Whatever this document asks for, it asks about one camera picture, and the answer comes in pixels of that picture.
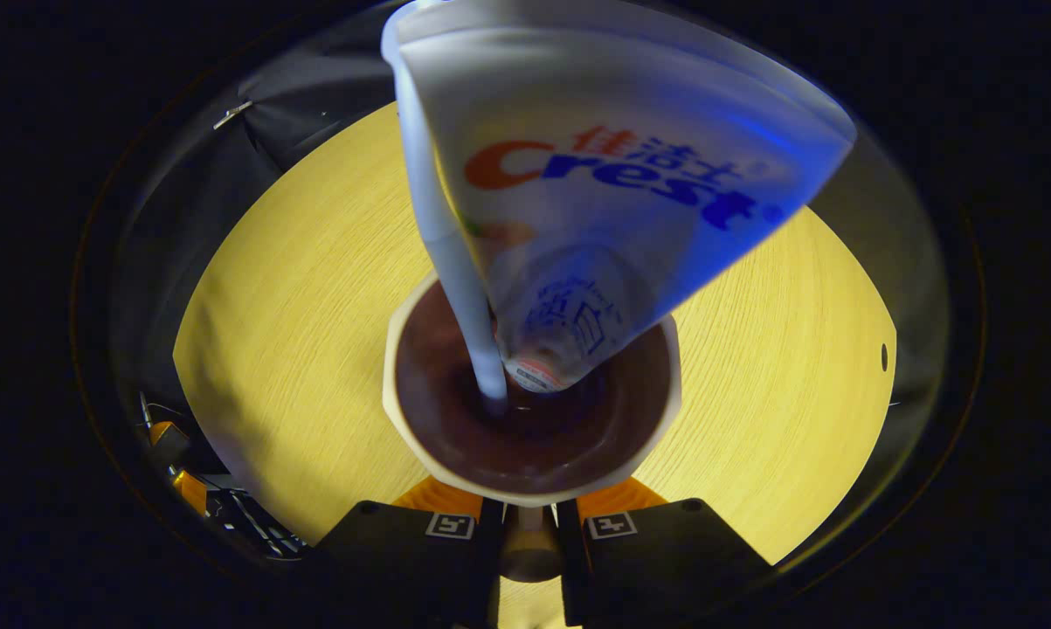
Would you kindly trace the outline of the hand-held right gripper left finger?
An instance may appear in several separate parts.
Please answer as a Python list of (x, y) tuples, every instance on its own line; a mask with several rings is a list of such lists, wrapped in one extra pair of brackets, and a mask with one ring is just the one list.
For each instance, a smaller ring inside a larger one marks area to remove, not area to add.
[(315, 590), (341, 628), (494, 628), (502, 504), (433, 476), (359, 501), (315, 546)]

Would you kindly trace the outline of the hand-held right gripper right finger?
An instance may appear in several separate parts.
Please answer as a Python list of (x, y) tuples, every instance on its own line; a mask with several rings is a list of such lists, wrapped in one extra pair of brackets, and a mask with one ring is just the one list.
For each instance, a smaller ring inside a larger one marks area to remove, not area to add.
[(568, 626), (717, 626), (774, 579), (705, 501), (662, 501), (633, 479), (557, 504), (556, 519)]

